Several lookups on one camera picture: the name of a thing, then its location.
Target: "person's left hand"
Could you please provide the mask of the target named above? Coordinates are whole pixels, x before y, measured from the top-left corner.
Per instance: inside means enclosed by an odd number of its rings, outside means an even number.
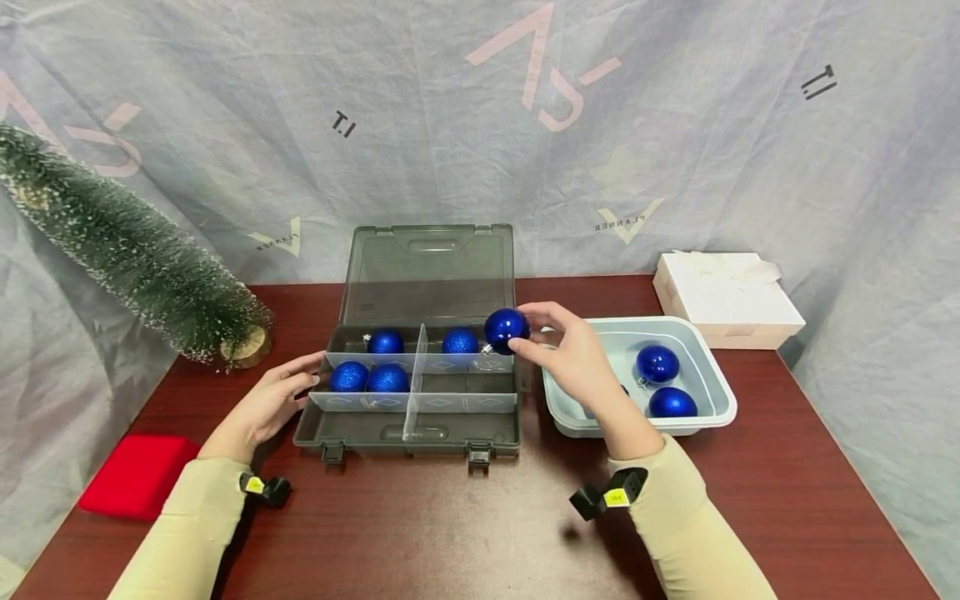
[[[326,352],[307,354],[265,372],[207,439],[198,458],[226,456],[248,464],[253,451],[271,439],[306,404],[297,395],[317,384]]]

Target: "small christmas tree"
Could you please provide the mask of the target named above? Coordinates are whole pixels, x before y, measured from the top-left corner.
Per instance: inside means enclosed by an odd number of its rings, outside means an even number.
[[[50,241],[186,358],[243,367],[266,349],[270,310],[126,187],[6,123],[0,181]]]

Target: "gray cloth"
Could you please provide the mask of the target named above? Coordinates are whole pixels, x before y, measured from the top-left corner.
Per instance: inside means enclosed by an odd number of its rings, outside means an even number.
[[[949,0],[24,0],[0,100],[248,282],[342,279],[358,225],[511,223],[519,276],[759,252],[809,322],[784,356],[955,597],[958,27]],[[0,205],[27,567],[172,354]]]

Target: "white gift box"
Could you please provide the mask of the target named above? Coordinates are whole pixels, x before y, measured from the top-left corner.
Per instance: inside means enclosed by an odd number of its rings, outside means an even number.
[[[660,257],[654,289],[663,314],[693,323],[711,348],[775,350],[806,324],[779,280],[752,252],[674,251]]]

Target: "red box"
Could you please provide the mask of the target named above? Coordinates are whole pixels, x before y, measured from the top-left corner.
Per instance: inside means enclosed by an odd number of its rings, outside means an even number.
[[[127,436],[77,506],[91,513],[152,521],[163,510],[183,467],[198,452],[198,445],[179,436]]]

